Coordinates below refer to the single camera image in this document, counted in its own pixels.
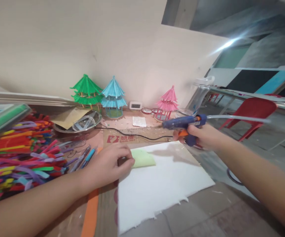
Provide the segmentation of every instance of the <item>pink paper pagoda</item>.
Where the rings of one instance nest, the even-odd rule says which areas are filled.
[[[168,90],[159,100],[156,105],[158,106],[157,113],[155,114],[155,119],[159,121],[165,121],[170,119],[172,111],[178,109],[174,86]]]

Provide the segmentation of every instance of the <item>green paper pagoda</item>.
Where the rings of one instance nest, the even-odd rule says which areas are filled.
[[[93,109],[93,105],[97,105],[97,109],[100,110],[100,103],[102,98],[101,95],[102,89],[98,87],[87,74],[83,74],[81,78],[74,87],[70,89],[75,89],[75,95],[72,95],[74,101],[81,104],[84,108],[85,105],[89,105]]]

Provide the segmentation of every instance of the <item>red plastic chair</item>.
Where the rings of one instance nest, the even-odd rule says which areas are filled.
[[[209,96],[208,102],[211,102],[211,100],[214,99],[214,96],[216,96],[216,98],[215,98],[215,100],[214,100],[214,103],[215,103],[215,101],[217,100],[217,97],[219,96],[219,94],[211,94],[211,95]]]
[[[262,118],[265,119],[270,116],[277,109],[276,103],[270,100],[261,98],[249,98],[246,99],[242,105],[237,109],[233,115]],[[231,128],[238,123],[240,119],[228,119],[219,129],[222,129],[228,123],[227,128]],[[261,122],[254,122],[248,120],[242,120],[251,124],[251,128],[238,140],[241,142],[243,139],[248,139],[259,127],[263,125]]]

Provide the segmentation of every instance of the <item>hand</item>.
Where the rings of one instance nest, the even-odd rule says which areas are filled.
[[[126,157],[127,161],[118,166],[117,160],[122,157]],[[134,164],[135,160],[127,145],[121,143],[110,145],[95,155],[81,170],[83,189],[89,193],[110,184],[129,173]]]
[[[178,137],[178,133],[179,131],[177,130],[173,132],[173,139],[175,141],[179,140],[181,143],[184,143],[183,137]],[[197,137],[196,142],[199,145],[214,151],[219,150],[220,147],[225,144],[225,142],[233,140],[209,124],[206,124],[201,128],[189,125],[188,133]]]

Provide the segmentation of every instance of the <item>hot glue gun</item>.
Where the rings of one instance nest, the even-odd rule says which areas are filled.
[[[189,124],[193,124],[196,127],[206,124],[206,115],[185,116],[174,118],[168,121],[162,122],[162,127],[170,130],[182,129],[179,131],[179,137],[184,137],[185,143],[189,146],[196,144],[196,137],[188,133]]]

